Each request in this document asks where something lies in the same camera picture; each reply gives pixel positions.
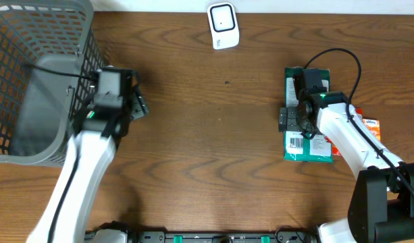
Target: wooden table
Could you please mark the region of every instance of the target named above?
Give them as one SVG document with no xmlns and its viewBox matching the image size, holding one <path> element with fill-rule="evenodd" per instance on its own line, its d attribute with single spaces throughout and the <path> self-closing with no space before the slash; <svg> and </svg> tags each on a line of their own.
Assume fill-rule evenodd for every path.
<svg viewBox="0 0 414 243">
<path fill-rule="evenodd" d="M 353 103 L 382 142 L 414 162 L 414 16 L 239 14 L 240 44 L 215 51 L 207 15 L 96 13 L 101 50 L 144 79 L 151 114 L 132 122 L 101 182 L 88 228 L 269 231 L 345 217 L 355 179 L 334 164 L 284 161 L 284 67 L 330 47 L 354 51 Z M 332 90 L 351 91 L 354 61 L 330 53 Z M 0 165 L 0 242 L 24 242 L 59 168 Z"/>
</svg>

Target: green package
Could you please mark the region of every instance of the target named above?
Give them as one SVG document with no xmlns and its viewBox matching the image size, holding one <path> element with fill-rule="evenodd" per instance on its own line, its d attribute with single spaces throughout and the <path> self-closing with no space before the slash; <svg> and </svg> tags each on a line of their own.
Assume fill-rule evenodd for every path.
<svg viewBox="0 0 414 243">
<path fill-rule="evenodd" d="M 294 81 L 292 77 L 301 73 L 302 67 L 285 68 L 285 100 L 286 107 L 298 105 L 296 99 Z M 330 71 L 320 70 L 322 84 L 330 91 Z M 310 161 L 332 163 L 332 145 L 327 142 L 324 135 L 315 135 L 312 140 L 308 140 L 301 135 L 301 132 L 285 132 L 284 135 L 284 159 L 291 161 Z"/>
</svg>

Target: plastic basket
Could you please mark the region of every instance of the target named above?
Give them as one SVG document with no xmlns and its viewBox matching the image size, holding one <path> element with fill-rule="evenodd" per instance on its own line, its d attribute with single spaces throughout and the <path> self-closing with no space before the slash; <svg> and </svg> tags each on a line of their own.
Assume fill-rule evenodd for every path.
<svg viewBox="0 0 414 243">
<path fill-rule="evenodd" d="M 90 29 L 88 0 L 0 1 L 0 163 L 61 166 L 70 117 L 93 91 L 88 75 L 104 59 Z"/>
</svg>

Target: white wall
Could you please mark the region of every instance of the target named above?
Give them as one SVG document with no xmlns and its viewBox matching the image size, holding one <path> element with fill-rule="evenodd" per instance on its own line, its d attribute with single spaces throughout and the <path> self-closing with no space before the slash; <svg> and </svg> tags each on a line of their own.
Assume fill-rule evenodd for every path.
<svg viewBox="0 0 414 243">
<path fill-rule="evenodd" d="M 206 12 L 211 0 L 91 0 L 96 11 Z M 414 0 L 230 0 L 238 13 L 414 14 Z"/>
</svg>

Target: basket bottom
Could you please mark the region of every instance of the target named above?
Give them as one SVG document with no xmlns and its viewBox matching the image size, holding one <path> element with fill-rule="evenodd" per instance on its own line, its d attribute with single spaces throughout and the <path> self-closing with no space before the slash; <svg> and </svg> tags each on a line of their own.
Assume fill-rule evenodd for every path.
<svg viewBox="0 0 414 243">
<path fill-rule="evenodd" d="M 77 56 L 50 54 L 41 57 L 36 65 L 79 74 Z M 78 78 L 33 70 L 22 102 L 14 135 L 10 142 L 10 155 L 31 156 L 44 151 L 57 136 L 59 123 L 68 99 L 67 88 L 77 87 Z"/>
</svg>

